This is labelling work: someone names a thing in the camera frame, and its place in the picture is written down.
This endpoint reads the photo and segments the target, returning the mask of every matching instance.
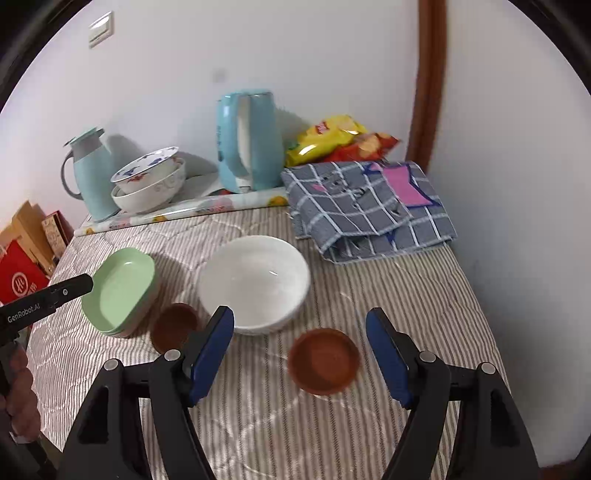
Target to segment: blue gripper pad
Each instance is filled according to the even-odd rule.
[[[372,309],[368,312],[365,317],[365,332],[369,344],[374,351],[390,396],[398,400],[404,408],[410,408],[413,394],[408,388],[408,367],[396,350],[393,339],[382,324],[376,310],[381,312],[385,321],[390,322],[381,309]]]
[[[203,397],[207,397],[222,363],[223,356],[226,350],[228,350],[230,340],[232,340],[232,334],[234,333],[234,313],[230,308],[224,308],[225,311],[222,317],[210,333],[209,338],[207,338],[191,370],[193,386],[189,392],[189,399],[192,405],[195,405]]]

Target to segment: terracotta bowl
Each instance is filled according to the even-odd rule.
[[[160,313],[150,331],[150,340],[160,354],[173,348],[180,350],[189,333],[201,328],[197,311],[191,305],[173,303]]]
[[[339,330],[322,328],[301,335],[291,347],[288,369],[293,381],[314,395],[344,390],[359,368],[359,351]]]

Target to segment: silver screw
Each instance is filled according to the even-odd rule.
[[[437,358],[434,353],[428,350],[422,351],[418,356],[426,364],[432,364]]]
[[[490,364],[489,362],[484,362],[481,366],[482,371],[486,374],[492,375],[493,373],[496,372],[496,368],[493,364]]]
[[[103,365],[103,367],[105,367],[105,370],[114,370],[118,366],[119,362],[115,358],[108,359]]]
[[[181,352],[179,352],[176,348],[173,350],[169,350],[168,352],[166,352],[164,354],[164,359],[169,361],[169,362],[173,362],[175,360],[178,360],[181,356]]]

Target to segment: striped tablecloth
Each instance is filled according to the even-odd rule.
[[[28,354],[39,396],[43,433],[60,449],[96,373],[109,358],[124,365],[157,357],[148,325],[160,309],[183,301],[205,312],[197,277],[216,248],[243,235],[272,235],[295,245],[312,274],[297,317],[269,336],[235,335],[211,392],[191,411],[217,478],[379,479],[408,414],[390,399],[364,332],[366,312],[380,306],[419,349],[444,361],[504,369],[476,298],[447,245],[398,258],[349,265],[323,260],[311,240],[296,241],[286,208],[220,213],[75,238],[52,282],[93,274],[105,258],[136,247],[155,260],[161,292],[134,338],[101,335],[86,321],[80,300],[38,322]],[[361,368],[346,391],[315,397],[287,373],[287,354],[303,332],[332,327],[349,335]],[[148,458],[155,479],[165,478],[150,403],[141,400]],[[445,477],[458,405],[450,403],[432,478]]]

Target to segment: light switch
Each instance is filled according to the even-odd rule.
[[[88,46],[92,48],[113,34],[113,12],[104,14],[92,22],[89,28]]]

